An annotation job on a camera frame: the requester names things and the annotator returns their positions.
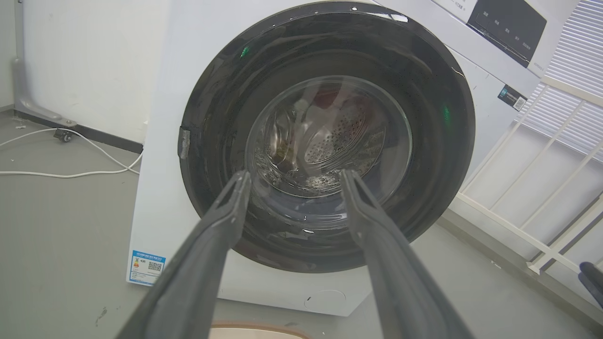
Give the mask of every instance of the gray floor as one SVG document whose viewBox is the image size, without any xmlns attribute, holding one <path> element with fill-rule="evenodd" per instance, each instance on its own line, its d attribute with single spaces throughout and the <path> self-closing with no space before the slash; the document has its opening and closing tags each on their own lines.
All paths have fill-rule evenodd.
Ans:
<svg viewBox="0 0 603 339">
<path fill-rule="evenodd" d="M 25 125 L 25 129 L 15 129 Z M 0 114 L 0 142 L 41 127 Z M 0 148 L 0 171 L 118 170 L 75 138 L 40 133 Z M 124 163 L 136 155 L 102 145 Z M 0 176 L 0 338 L 112 338 L 148 291 L 124 278 L 137 176 Z M 414 248 L 476 338 L 593 335 L 444 229 Z M 374 299 L 347 318 L 219 300 L 215 320 L 297 328 L 314 338 L 375 338 Z"/>
</svg>

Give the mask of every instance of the blue label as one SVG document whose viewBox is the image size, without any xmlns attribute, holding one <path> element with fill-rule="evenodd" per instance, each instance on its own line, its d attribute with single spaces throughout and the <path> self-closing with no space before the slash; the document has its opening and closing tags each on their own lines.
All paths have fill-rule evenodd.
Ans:
<svg viewBox="0 0 603 339">
<path fill-rule="evenodd" d="M 132 251 L 130 281 L 153 286 L 165 267 L 165 258 L 140 251 Z"/>
</svg>

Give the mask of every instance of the front-loading washing machine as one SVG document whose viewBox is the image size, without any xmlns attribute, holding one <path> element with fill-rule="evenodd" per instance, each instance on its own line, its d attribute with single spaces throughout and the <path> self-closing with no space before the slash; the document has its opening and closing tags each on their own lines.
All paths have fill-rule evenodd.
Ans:
<svg viewBox="0 0 603 339">
<path fill-rule="evenodd" d="M 173 0 L 127 280 L 152 285 L 245 169 L 244 232 L 218 297 L 349 315 L 371 285 L 339 172 L 356 170 L 410 241 L 431 226 L 560 34 L 560 13 L 513 2 L 523 14 L 484 0 Z"/>
</svg>

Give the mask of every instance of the washing machine door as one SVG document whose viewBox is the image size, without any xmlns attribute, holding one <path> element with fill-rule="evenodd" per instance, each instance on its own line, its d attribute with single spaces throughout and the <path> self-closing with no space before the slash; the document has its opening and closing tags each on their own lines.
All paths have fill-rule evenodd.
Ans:
<svg viewBox="0 0 603 339">
<path fill-rule="evenodd" d="M 364 265 L 342 169 L 360 173 L 412 241 L 459 189 L 474 131 L 463 72 L 425 27 L 376 5 L 322 2 L 259 22 L 215 57 L 178 154 L 201 217 L 233 173 L 251 172 L 238 253 L 324 273 Z"/>
</svg>

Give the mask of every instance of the white wall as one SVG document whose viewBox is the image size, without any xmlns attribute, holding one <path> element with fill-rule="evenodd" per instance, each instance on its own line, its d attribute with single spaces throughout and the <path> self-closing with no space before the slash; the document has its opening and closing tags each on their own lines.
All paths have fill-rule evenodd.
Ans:
<svg viewBox="0 0 603 339">
<path fill-rule="evenodd" d="M 0 108 L 14 103 L 13 78 L 10 65 L 16 56 L 14 3 L 13 0 L 2 0 L 0 1 Z"/>
<path fill-rule="evenodd" d="M 33 100 L 80 125 L 143 142 L 169 0 L 29 0 L 23 6 Z"/>
</svg>

